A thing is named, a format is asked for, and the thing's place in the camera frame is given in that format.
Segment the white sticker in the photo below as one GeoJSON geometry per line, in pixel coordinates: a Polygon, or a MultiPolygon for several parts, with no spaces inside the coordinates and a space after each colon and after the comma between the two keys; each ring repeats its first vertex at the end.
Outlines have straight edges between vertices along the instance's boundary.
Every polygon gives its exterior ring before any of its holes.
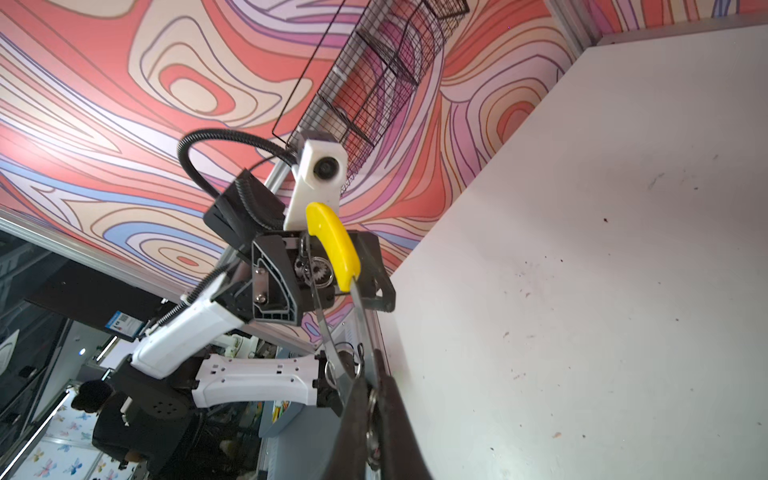
{"type": "Polygon", "coordinates": [[[141,331],[141,327],[144,326],[144,322],[138,318],[134,318],[126,313],[115,312],[112,318],[107,323],[107,328],[120,332],[125,336],[134,338],[141,331]]]}

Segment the metal tongs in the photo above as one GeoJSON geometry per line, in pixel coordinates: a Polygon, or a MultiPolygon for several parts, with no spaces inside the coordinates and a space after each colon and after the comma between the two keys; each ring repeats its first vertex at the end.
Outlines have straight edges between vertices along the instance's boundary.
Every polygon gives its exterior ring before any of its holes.
{"type": "Polygon", "coordinates": [[[385,480],[428,480],[431,475],[416,443],[397,384],[386,371],[382,351],[373,348],[370,328],[357,279],[361,272],[358,253],[341,220],[328,206],[313,203],[306,208],[308,231],[302,238],[301,254],[313,258],[309,235],[320,240],[333,266],[342,292],[352,296],[360,344],[357,374],[342,362],[331,337],[317,285],[306,262],[304,275],[309,280],[320,335],[323,338],[330,373],[344,405],[341,426],[323,480],[360,480],[366,464],[381,471],[385,480]]]}

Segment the blue butterfly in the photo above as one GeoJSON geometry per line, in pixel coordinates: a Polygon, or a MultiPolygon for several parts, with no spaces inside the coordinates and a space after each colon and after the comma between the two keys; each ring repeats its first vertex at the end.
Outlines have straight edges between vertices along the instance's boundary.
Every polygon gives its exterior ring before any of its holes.
{"type": "Polygon", "coordinates": [[[74,460],[74,463],[69,467],[69,470],[71,472],[69,475],[76,474],[78,472],[78,468],[83,468],[83,464],[80,463],[80,459],[79,458],[76,458],[74,460]]]}

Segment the wire mesh basket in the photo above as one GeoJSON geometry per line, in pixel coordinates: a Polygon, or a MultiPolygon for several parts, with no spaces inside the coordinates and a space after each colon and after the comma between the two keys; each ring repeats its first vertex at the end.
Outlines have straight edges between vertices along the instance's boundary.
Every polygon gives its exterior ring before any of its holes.
{"type": "Polygon", "coordinates": [[[466,0],[371,0],[288,145],[302,130],[333,135],[349,155],[345,190],[467,13],[466,0]]]}

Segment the metal gear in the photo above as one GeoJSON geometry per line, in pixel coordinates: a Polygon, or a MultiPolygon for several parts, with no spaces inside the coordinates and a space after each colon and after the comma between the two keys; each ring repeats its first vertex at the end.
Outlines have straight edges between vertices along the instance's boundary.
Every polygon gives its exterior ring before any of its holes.
{"type": "MultiPolygon", "coordinates": [[[[322,257],[312,257],[312,276],[315,279],[317,288],[325,288],[333,283],[333,268],[331,263],[322,257]]],[[[309,279],[304,276],[304,262],[300,258],[296,259],[293,264],[293,269],[296,272],[296,276],[304,280],[307,285],[310,284],[309,279]]]]}

